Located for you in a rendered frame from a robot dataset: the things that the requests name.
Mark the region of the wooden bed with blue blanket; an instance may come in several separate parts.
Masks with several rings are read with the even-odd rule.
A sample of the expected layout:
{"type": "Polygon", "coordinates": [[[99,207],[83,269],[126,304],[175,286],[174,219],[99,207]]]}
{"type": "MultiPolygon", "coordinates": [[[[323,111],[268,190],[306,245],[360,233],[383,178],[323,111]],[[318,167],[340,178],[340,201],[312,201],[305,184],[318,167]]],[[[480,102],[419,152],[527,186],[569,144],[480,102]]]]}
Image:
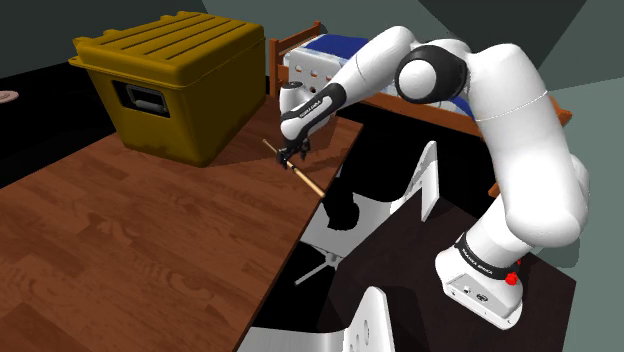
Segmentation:
{"type": "Polygon", "coordinates": [[[310,138],[341,108],[388,92],[414,105],[450,102],[471,117],[506,204],[571,200],[578,191],[565,134],[527,54],[505,43],[480,52],[457,39],[418,41],[406,27],[372,39],[321,34],[285,56],[281,134],[310,138]]]}

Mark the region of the brown wooden table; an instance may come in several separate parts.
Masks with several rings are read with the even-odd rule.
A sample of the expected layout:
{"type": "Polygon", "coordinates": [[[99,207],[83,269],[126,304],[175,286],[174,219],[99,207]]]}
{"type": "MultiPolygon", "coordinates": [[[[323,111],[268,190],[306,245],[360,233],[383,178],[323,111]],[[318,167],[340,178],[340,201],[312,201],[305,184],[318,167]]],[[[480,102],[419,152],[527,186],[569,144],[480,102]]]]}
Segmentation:
{"type": "MultiPolygon", "coordinates": [[[[233,352],[318,207],[267,99],[212,165],[111,135],[0,189],[0,352],[233,352]]],[[[313,137],[326,187],[360,125],[313,137]]]]}

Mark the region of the yellow storage box with lid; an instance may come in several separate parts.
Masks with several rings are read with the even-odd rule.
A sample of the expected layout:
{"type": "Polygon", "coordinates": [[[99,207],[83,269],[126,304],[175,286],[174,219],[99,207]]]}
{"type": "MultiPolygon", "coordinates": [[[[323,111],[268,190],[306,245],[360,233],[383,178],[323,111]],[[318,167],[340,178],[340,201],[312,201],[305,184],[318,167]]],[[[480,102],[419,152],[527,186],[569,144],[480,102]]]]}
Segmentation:
{"type": "Polygon", "coordinates": [[[206,167],[264,104],[265,40],[260,24],[180,11],[78,37],[69,62],[127,148],[206,167]]]}

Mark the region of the white chair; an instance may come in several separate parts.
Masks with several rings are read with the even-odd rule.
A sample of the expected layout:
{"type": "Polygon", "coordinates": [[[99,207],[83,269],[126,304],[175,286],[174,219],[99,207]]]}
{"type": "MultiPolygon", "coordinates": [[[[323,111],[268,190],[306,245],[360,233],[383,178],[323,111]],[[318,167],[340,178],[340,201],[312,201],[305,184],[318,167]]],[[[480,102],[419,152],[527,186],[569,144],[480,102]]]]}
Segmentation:
{"type": "Polygon", "coordinates": [[[336,231],[328,227],[329,217],[320,205],[308,223],[300,241],[311,245],[325,256],[325,262],[294,281],[300,285],[325,267],[337,269],[339,263],[362,243],[412,196],[421,192],[419,219],[425,222],[440,197],[437,142],[429,141],[421,154],[404,194],[393,202],[380,202],[355,194],[359,219],[353,229],[336,231]]]}
{"type": "Polygon", "coordinates": [[[368,287],[350,325],[335,332],[251,327],[236,352],[395,352],[387,297],[368,287]]]}

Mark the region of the dark robot stand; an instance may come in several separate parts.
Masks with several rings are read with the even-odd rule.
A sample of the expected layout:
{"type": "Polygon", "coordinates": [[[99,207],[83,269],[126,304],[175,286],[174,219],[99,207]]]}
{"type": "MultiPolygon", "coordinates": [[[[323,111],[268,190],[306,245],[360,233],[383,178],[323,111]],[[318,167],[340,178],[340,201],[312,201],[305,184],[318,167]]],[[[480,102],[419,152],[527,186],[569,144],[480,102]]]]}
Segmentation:
{"type": "Polygon", "coordinates": [[[427,221],[414,196],[342,262],[317,327],[347,327],[365,290],[387,296],[397,352],[563,352],[576,282],[533,254],[521,260],[523,311],[500,330],[447,297],[435,270],[436,255],[475,221],[439,199],[427,221]]]}

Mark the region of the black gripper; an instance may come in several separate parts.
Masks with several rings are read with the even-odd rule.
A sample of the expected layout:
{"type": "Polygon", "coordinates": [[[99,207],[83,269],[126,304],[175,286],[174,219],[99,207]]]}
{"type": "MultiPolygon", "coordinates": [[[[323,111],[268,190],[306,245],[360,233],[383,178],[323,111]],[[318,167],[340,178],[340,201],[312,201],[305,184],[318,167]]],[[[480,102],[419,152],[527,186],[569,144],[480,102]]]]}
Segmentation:
{"type": "Polygon", "coordinates": [[[281,167],[286,170],[288,168],[289,154],[298,153],[301,160],[305,160],[307,153],[311,149],[311,144],[308,138],[300,138],[295,140],[284,140],[284,148],[278,149],[276,152],[276,160],[281,167]]]}

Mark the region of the thin wooden stick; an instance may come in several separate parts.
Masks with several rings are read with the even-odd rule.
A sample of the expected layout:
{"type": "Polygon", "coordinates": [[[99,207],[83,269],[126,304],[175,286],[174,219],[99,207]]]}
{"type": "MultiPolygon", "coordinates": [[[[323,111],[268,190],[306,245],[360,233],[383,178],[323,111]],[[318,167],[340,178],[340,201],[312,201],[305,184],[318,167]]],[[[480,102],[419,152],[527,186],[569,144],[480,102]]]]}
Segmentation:
{"type": "MultiPolygon", "coordinates": [[[[263,139],[262,143],[266,145],[272,152],[278,154],[278,150],[273,147],[268,140],[263,139]]],[[[321,189],[312,179],[310,179],[307,175],[305,175],[296,165],[294,165],[291,161],[286,161],[287,168],[290,169],[294,174],[296,174],[302,181],[304,181],[319,197],[325,197],[325,191],[321,189]]]]}

